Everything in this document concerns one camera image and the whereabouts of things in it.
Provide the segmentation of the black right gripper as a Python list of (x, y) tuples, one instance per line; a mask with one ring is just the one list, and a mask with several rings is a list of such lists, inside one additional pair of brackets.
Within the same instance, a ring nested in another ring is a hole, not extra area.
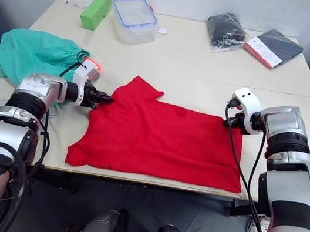
[(238, 129), (241, 134), (248, 135), (249, 132), (247, 131), (245, 127), (245, 114), (244, 113), (237, 113), (235, 114), (235, 117), (229, 117), (228, 119), (225, 119), (223, 121), (223, 126), (230, 127), (232, 129)]

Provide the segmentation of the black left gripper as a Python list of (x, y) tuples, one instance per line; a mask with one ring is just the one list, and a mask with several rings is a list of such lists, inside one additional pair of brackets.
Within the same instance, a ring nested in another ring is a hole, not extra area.
[(81, 107), (88, 107), (93, 109), (96, 103), (111, 104), (112, 102), (114, 102), (114, 99), (107, 95), (107, 93), (101, 91), (99, 92), (94, 86), (85, 84)]

